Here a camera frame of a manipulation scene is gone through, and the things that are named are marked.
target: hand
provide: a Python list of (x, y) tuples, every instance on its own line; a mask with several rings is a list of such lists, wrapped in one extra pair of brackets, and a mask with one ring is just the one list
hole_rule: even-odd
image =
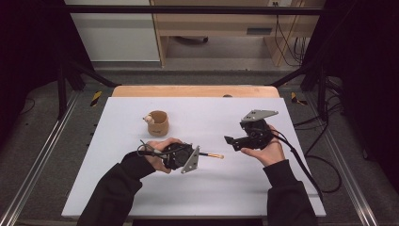
[[(272, 133), (275, 136), (278, 136), (279, 134), (276, 132), (276, 129), (272, 125), (269, 126), (270, 129), (272, 130)], [(268, 167), (272, 164), (278, 163), (279, 161), (285, 159), (281, 144), (279, 143), (279, 140), (275, 137), (273, 137), (272, 140), (269, 142), (269, 144), (260, 151), (252, 150), (249, 148), (242, 148), (241, 152), (246, 155), (255, 157), (265, 167)]]
[[(172, 144), (172, 143), (182, 143), (179, 139), (177, 138), (168, 138), (164, 141), (149, 141), (147, 142), (148, 145), (152, 146), (155, 150), (158, 151), (163, 151), (168, 145)], [(159, 170), (165, 173), (170, 173), (171, 169), (167, 169), (164, 165), (164, 163), (162, 162), (162, 159), (160, 157), (156, 157), (156, 156), (149, 156), (149, 155), (145, 155), (145, 157), (147, 158), (147, 160), (149, 161), (149, 163), (151, 163), (151, 165), (153, 166), (153, 168), (155, 170)]]

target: white table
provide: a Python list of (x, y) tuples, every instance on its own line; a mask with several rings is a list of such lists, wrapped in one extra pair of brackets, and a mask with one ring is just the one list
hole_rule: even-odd
[[(200, 145), (205, 153), (221, 153), (225, 159), (201, 156), (199, 168), (180, 174), (156, 172), (142, 179), (133, 218), (261, 218), (266, 215), (270, 184), (258, 160), (235, 152), (224, 136), (244, 137), (239, 121), (252, 109), (277, 110), (267, 118), (297, 149), (306, 165), (286, 105), (281, 98), (221, 97), (111, 97), (88, 148), (63, 217), (78, 218), (100, 178), (142, 139), (177, 137)], [(142, 118), (153, 110), (169, 116), (166, 137), (152, 137)], [(304, 182), (316, 216), (326, 215), (316, 190), (297, 164), (288, 147), (284, 154), (298, 180)]]

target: metal bracket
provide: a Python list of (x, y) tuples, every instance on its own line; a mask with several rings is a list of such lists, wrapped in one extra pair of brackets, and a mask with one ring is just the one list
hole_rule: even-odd
[(241, 121), (258, 121), (279, 114), (278, 111), (251, 110)]
[(185, 162), (184, 166), (182, 167), (181, 173), (187, 173), (189, 171), (195, 170), (199, 165), (199, 157), (200, 157), (200, 146), (191, 153), (190, 157), (188, 158), (187, 162)]

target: person's left hand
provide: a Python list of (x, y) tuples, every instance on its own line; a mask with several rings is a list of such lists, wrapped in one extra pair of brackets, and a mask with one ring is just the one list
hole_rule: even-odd
[[(163, 151), (168, 145), (172, 143), (182, 143), (179, 139), (170, 137), (164, 141), (149, 141), (148, 145), (152, 146), (155, 150)], [(151, 163), (155, 170), (159, 170), (165, 173), (170, 173), (171, 169), (167, 169), (162, 162), (162, 158), (156, 156), (145, 155), (147, 160)]]

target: black sleeve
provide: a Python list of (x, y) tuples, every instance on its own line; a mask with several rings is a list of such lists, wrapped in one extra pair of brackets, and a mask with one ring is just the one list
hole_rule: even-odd
[(155, 172), (145, 157), (124, 158), (99, 181), (77, 226), (120, 226), (130, 210), (140, 179)]
[(272, 185), (267, 198), (268, 225), (317, 225), (305, 187), (294, 177), (289, 161), (278, 162), (263, 170)]

